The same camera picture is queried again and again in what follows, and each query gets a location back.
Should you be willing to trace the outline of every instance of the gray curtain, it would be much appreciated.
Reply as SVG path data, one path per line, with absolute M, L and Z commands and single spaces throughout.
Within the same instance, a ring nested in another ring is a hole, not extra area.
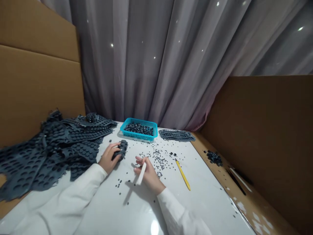
M 117 121 L 196 130 L 230 75 L 312 73 L 306 0 L 41 1 L 70 5 L 87 111 Z

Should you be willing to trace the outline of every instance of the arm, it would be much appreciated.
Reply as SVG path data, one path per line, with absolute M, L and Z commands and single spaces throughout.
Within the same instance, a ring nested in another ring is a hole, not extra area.
M 98 164 L 92 164 L 68 188 L 25 217 L 12 234 L 73 234 L 100 184 L 116 165 L 120 155 L 113 160 L 112 156 L 120 151 L 113 148 L 118 144 L 109 145 Z
M 157 198 L 169 234 L 211 235 L 205 222 L 194 213 L 186 210 L 168 188 L 165 188 Z
M 157 195 L 169 234 L 211 235 L 211 232 L 204 221 L 186 210 L 169 189 L 164 186 L 157 176 L 149 158 L 141 159 L 140 157 L 136 157 L 136 159 L 136 162 L 139 165 L 142 165 L 144 162 L 147 164 L 143 180 Z M 134 171 L 137 174 L 140 174 L 141 169 L 135 168 Z

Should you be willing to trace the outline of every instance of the white table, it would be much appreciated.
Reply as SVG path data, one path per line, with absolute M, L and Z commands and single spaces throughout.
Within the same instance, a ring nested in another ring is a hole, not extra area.
M 128 142 L 126 159 L 101 184 L 75 234 L 168 234 L 156 196 L 144 184 L 134 186 L 135 156 L 150 154 L 152 163 L 160 166 L 152 158 L 155 150 L 160 151 L 160 158 L 169 162 L 164 170 L 156 168 L 162 172 L 161 181 L 182 205 L 203 218 L 212 234 L 255 234 L 190 142 L 165 141 L 158 136 L 154 142 L 147 144 L 147 141 L 123 136 L 121 125 L 119 122 L 114 132 L 104 137 L 97 161 L 109 145 L 109 140 L 114 143 L 122 139 Z M 175 157 L 170 157 L 170 152 L 177 154 L 191 191 L 187 189 Z M 43 192 L 30 192 L 0 221 L 0 234 L 10 233 L 23 217 L 68 187 L 71 184 L 69 179 L 68 172 L 55 187 Z M 118 180 L 122 180 L 119 188 L 115 186 L 119 184 Z

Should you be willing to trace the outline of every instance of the white paper strip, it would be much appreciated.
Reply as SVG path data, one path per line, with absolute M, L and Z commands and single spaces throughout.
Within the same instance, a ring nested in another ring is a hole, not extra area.
M 142 179 L 143 179 L 143 174 L 144 174 L 144 171 L 146 170 L 146 166 L 147 166 L 147 164 L 143 163 L 142 169 L 141 169 L 141 172 L 140 172 L 140 175 L 139 175 L 139 178 L 137 180 L 137 185 L 141 185 L 141 182 L 142 182 Z

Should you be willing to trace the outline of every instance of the white sleeve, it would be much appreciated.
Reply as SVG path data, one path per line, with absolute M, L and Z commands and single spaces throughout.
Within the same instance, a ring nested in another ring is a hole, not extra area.
M 87 205 L 107 175 L 101 166 L 92 164 L 68 188 L 25 217 L 12 234 L 73 234 Z
M 186 210 L 169 189 L 165 188 L 157 198 L 170 235 L 212 235 L 204 221 Z

